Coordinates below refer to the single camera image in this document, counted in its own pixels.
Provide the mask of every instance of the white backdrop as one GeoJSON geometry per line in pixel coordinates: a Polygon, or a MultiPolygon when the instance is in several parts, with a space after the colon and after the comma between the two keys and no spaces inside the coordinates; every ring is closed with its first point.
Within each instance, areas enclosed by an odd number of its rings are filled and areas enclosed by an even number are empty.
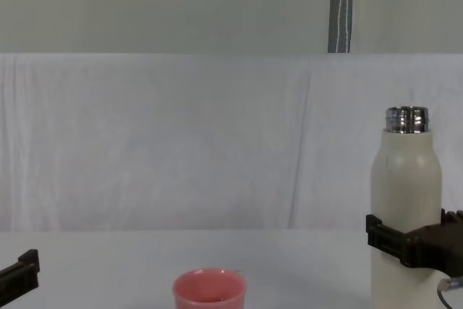
{"type": "Polygon", "coordinates": [[[363,228],[388,106],[463,207],[463,56],[0,56],[3,230],[363,228]]]}

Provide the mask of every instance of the pink cup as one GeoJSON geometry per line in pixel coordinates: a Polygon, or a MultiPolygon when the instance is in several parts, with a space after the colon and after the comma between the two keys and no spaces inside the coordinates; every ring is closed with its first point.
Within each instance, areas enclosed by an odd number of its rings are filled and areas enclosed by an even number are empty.
{"type": "Polygon", "coordinates": [[[236,271],[207,268],[183,274],[172,290],[177,309],[243,309],[246,288],[236,271]]]}

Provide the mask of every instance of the cup rim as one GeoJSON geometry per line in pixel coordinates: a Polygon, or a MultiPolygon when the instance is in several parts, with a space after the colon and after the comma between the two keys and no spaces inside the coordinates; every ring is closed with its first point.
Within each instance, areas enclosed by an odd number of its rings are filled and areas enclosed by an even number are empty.
{"type": "Polygon", "coordinates": [[[179,276],[177,279],[175,279],[174,283],[172,284],[172,292],[174,293],[174,296],[177,300],[182,301],[183,303],[187,303],[189,305],[194,305],[194,306],[201,306],[201,307],[216,307],[218,304],[220,306],[222,305],[227,305],[235,300],[237,298],[240,298],[241,296],[244,296],[247,290],[247,282],[246,278],[243,277],[240,273],[237,271],[232,271],[230,269],[225,269],[225,268],[198,268],[198,269],[193,269],[191,271],[187,271],[186,273],[183,273],[181,276],[179,276]],[[187,298],[184,298],[181,296],[176,290],[176,285],[182,280],[187,275],[197,273],[199,271],[220,271],[222,273],[226,274],[231,274],[232,276],[235,276],[238,280],[241,281],[243,288],[241,291],[239,291],[235,296],[232,298],[229,298],[228,300],[222,300],[221,302],[196,302],[194,300],[188,300],[187,298]]]}

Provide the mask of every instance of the water bottle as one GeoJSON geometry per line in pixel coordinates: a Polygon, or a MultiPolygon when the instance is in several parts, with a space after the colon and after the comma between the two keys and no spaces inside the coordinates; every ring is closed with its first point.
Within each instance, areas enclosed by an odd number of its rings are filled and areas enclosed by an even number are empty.
{"type": "MultiPolygon", "coordinates": [[[[441,220],[442,173],[433,149],[428,109],[386,111],[386,128],[371,171],[371,213],[400,232],[441,220]]],[[[437,309],[438,276],[404,267],[397,258],[371,250],[374,309],[437,309]]]]}

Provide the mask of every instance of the white table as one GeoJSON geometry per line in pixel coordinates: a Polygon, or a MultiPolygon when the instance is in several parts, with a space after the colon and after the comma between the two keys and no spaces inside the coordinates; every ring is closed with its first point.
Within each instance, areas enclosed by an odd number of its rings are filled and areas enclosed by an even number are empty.
{"type": "Polygon", "coordinates": [[[306,230],[3,233],[2,268],[30,248],[41,260],[40,287],[5,308],[169,309],[172,282],[200,267],[242,270],[249,309],[369,308],[366,237],[306,230]]]}

